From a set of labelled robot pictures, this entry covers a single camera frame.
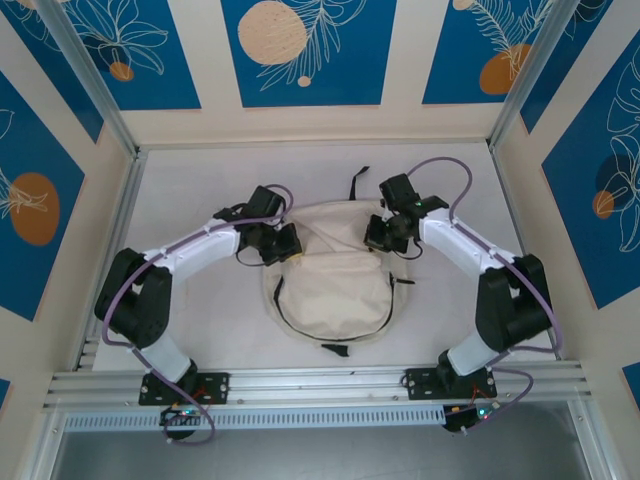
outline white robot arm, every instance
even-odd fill
[[[258,250],[266,265],[301,252],[295,226],[282,228],[263,223],[285,205],[284,199],[265,187],[258,187],[246,204],[223,209],[190,235],[161,248],[137,253],[120,251],[95,306],[105,316],[116,294],[141,265],[157,258],[118,302],[109,328],[122,334],[153,368],[172,383],[184,383],[197,373],[195,363],[176,345],[167,331],[172,286],[177,285],[246,247]]]
[[[477,372],[517,343],[551,326],[542,306],[505,265],[518,270],[548,303],[544,269],[535,256],[517,257],[488,242],[453,217],[440,198],[421,199],[407,175],[388,179],[380,190],[387,213],[371,217],[367,246],[406,253],[409,239],[420,240],[478,279],[476,328],[438,359],[438,376],[444,384]]]

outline beige backpack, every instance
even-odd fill
[[[413,282],[407,260],[363,243],[371,215],[382,213],[377,201],[289,213],[304,253],[263,269],[267,309],[285,332],[347,357],[349,345],[376,340],[393,324]]]

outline purple cable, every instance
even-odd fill
[[[410,176],[412,173],[414,173],[416,170],[423,167],[424,165],[427,165],[433,162],[438,162],[438,161],[448,161],[448,162],[456,163],[457,165],[460,165],[465,170],[465,172],[467,172],[467,184],[462,190],[462,193],[460,193],[460,195],[458,195],[458,197],[451,204],[451,208],[449,208],[449,220],[455,226],[456,229],[458,229],[463,235],[469,238],[473,243],[478,245],[487,253],[491,253],[491,247],[487,245],[484,241],[482,241],[482,239],[478,238],[476,235],[474,235],[472,232],[464,228],[459,223],[454,222],[454,214],[455,214],[456,208],[458,208],[458,205],[460,204],[462,199],[467,195],[467,193],[471,189],[471,185],[473,184],[473,173],[471,173],[471,169],[466,163],[454,157],[429,158],[428,160],[423,160],[422,162],[414,166],[411,170],[409,170],[409,172],[407,173],[407,176]],[[498,260],[498,262],[504,265],[518,280],[520,280],[520,282],[522,282],[522,284],[527,288],[527,290],[531,292],[533,297],[536,299],[536,301],[540,304],[544,312],[547,314],[547,317],[549,318],[549,322],[551,323],[551,327],[553,328],[554,336],[556,337],[555,345],[552,348],[517,346],[517,347],[513,347],[511,350],[512,351],[526,350],[526,351],[539,352],[539,353],[559,352],[564,344],[564,335],[562,334],[562,328],[560,328],[560,324],[558,323],[558,320],[556,319],[556,316],[553,313],[553,310],[551,309],[551,307],[549,306],[545,298],[538,291],[538,289],[511,263],[509,263],[499,254],[495,254],[494,257],[496,260]]]
[[[524,372],[522,370],[514,370],[512,368],[502,368],[502,367],[495,367],[493,369],[493,371],[494,372],[500,372],[500,373],[511,373],[513,375],[521,375],[523,377],[527,377],[527,379],[529,379],[529,384],[525,387],[525,389],[522,392],[520,392],[520,394],[516,398],[511,400],[509,403],[502,404],[500,406],[500,408],[496,411],[495,415],[489,415],[489,418],[487,418],[487,419],[485,419],[485,420],[483,420],[481,422],[478,422],[475,425],[472,425],[471,427],[467,428],[466,429],[467,432],[470,431],[470,430],[473,430],[474,428],[478,428],[480,425],[484,425],[484,424],[488,423],[493,418],[498,416],[499,413],[507,411],[508,409],[513,407],[516,403],[518,403],[520,400],[522,400],[524,397],[526,397],[527,394],[533,388],[533,377],[527,372]]]
[[[463,235],[465,235],[467,238],[469,238],[472,242],[474,242],[476,245],[478,245],[484,251],[486,251],[487,253],[491,254],[491,246],[487,245],[482,239],[478,238],[477,235],[474,235],[472,232],[470,232],[469,230],[464,228],[462,225],[460,225],[460,223],[454,222],[455,210],[456,210],[456,208],[458,208],[458,205],[460,204],[462,199],[467,195],[467,193],[471,189],[471,185],[473,184],[473,173],[471,172],[471,169],[469,168],[469,166],[466,163],[464,163],[462,160],[460,160],[458,158],[454,158],[454,157],[434,157],[434,158],[429,158],[429,159],[423,160],[422,162],[420,162],[417,165],[415,165],[411,170],[409,170],[409,172],[407,172],[407,176],[410,176],[416,170],[418,170],[419,168],[422,168],[424,165],[427,165],[427,164],[433,163],[433,162],[440,162],[440,161],[453,162],[453,163],[455,163],[457,165],[460,165],[464,169],[464,171],[467,173],[467,184],[465,185],[464,189],[462,190],[462,193],[460,193],[460,195],[458,195],[458,197],[451,204],[451,208],[449,208],[449,221]],[[509,355],[510,351],[516,351],[517,350],[517,351],[530,351],[530,352],[538,352],[538,353],[559,353],[561,348],[562,348],[562,345],[564,344],[564,336],[562,334],[562,328],[560,327],[560,324],[558,323],[558,320],[557,320],[555,314],[553,313],[553,310],[551,309],[551,306],[549,305],[549,303],[545,300],[545,298],[538,291],[538,289],[517,268],[515,268],[511,263],[509,263],[506,259],[504,259],[500,254],[495,254],[493,256],[494,256],[494,258],[496,260],[498,260],[498,262],[500,262],[502,265],[504,265],[513,275],[515,275],[515,277],[518,280],[520,280],[520,282],[522,282],[522,284],[527,288],[527,290],[529,290],[531,292],[531,294],[534,296],[536,301],[540,304],[540,306],[542,307],[544,312],[547,314],[547,317],[549,318],[549,322],[551,323],[551,326],[553,328],[553,332],[554,332],[554,336],[555,336],[555,344],[552,344],[552,348],[515,346],[515,347],[511,348],[510,350],[507,350],[506,352],[503,352],[500,355],[498,355],[491,362],[489,362],[487,364],[487,366],[490,367],[492,365],[495,365],[500,360],[502,360],[507,355]],[[510,407],[512,407],[513,405],[515,405],[516,403],[518,403],[520,400],[522,400],[531,391],[531,389],[533,388],[533,377],[530,374],[528,374],[527,372],[524,372],[522,370],[513,370],[513,369],[499,368],[499,367],[494,367],[493,370],[495,372],[511,373],[511,374],[514,374],[514,375],[521,375],[521,376],[527,377],[529,379],[529,384],[527,385],[527,387],[516,398],[514,398],[512,401],[510,401],[509,403],[507,403],[504,406],[502,406],[498,410],[498,413],[496,413],[496,415],[497,415],[500,412],[503,412],[503,411],[509,409]],[[479,425],[487,423],[487,421],[491,420],[496,415],[491,415],[487,420],[477,423],[476,425],[468,428],[467,431],[472,430],[472,429],[478,427]]]
[[[242,220],[235,220],[233,222],[221,223],[219,225],[215,225],[208,232],[206,230],[204,230],[204,229],[199,230],[199,231],[195,232],[194,234],[188,236],[187,238],[184,238],[184,239],[180,240],[179,242],[171,245],[170,247],[167,247],[165,255],[168,255],[170,253],[175,252],[179,248],[182,248],[185,245],[188,245],[189,243],[193,242],[194,240],[197,240],[200,237],[203,237],[205,235],[209,235],[212,232],[215,232],[215,231],[218,231],[218,230],[222,230],[224,228],[234,227],[234,226],[237,226],[237,225],[247,225],[247,224],[250,224],[250,223],[257,223],[257,222],[271,222],[273,220],[279,220],[279,219],[283,218],[293,208],[293,200],[294,200],[293,199],[293,193],[291,193],[291,190],[289,190],[287,187],[285,187],[283,185],[278,185],[278,184],[269,184],[265,188],[278,188],[280,190],[283,190],[287,194],[287,196],[289,197],[289,204],[287,205],[287,208],[285,208],[281,213],[279,213],[277,215],[274,215],[272,217],[246,218],[246,219],[242,219]],[[118,292],[113,297],[113,300],[111,301],[111,304],[109,305],[109,308],[107,309],[107,313],[104,316],[104,320],[103,320],[103,323],[102,323],[102,340],[104,341],[105,344],[110,345],[110,346],[126,347],[126,348],[132,349],[133,354],[136,356],[136,358],[138,360],[140,360],[140,362],[145,366],[145,368],[150,370],[151,373],[153,373],[160,381],[162,381],[165,385],[167,385],[169,388],[171,388],[173,391],[178,393],[182,398],[187,400],[189,403],[191,403],[192,405],[194,405],[198,409],[200,414],[202,416],[204,416],[205,419],[211,425],[211,430],[209,432],[209,436],[204,440],[200,440],[200,441],[196,441],[196,442],[175,442],[175,443],[177,445],[189,445],[189,446],[202,445],[204,443],[208,443],[209,441],[211,441],[213,439],[213,435],[215,433],[215,423],[213,421],[213,418],[211,418],[211,415],[209,415],[209,412],[207,412],[207,410],[204,407],[202,407],[202,405],[200,405],[200,403],[198,403],[188,393],[186,393],[184,390],[182,390],[180,387],[178,387],[175,383],[173,383],[170,380],[168,380],[164,375],[162,375],[155,368],[153,368],[153,366],[144,358],[142,353],[140,353],[140,351],[137,348],[135,348],[131,343],[118,342],[118,341],[111,340],[109,338],[109,324],[111,323],[111,319],[113,317],[113,313],[115,312],[116,307],[120,303],[120,300],[122,300],[122,297],[124,296],[124,294],[129,290],[129,287],[131,287],[131,285],[133,285],[133,283],[138,279],[138,277],[140,277],[140,275],[142,275],[148,268],[150,268],[151,265],[153,265],[155,262],[160,260],[162,258],[162,256],[163,256],[163,254],[159,253],[159,254],[155,255],[154,257],[150,258],[149,260],[147,260],[135,272],[133,272],[133,274],[122,284],[122,286],[120,287],[120,290],[118,290]],[[165,424],[165,427],[163,429],[163,434],[167,438],[168,441],[171,441],[171,439],[168,436],[168,430],[167,429],[168,429],[169,425],[172,423],[171,420],[173,420],[173,418],[170,419]]]

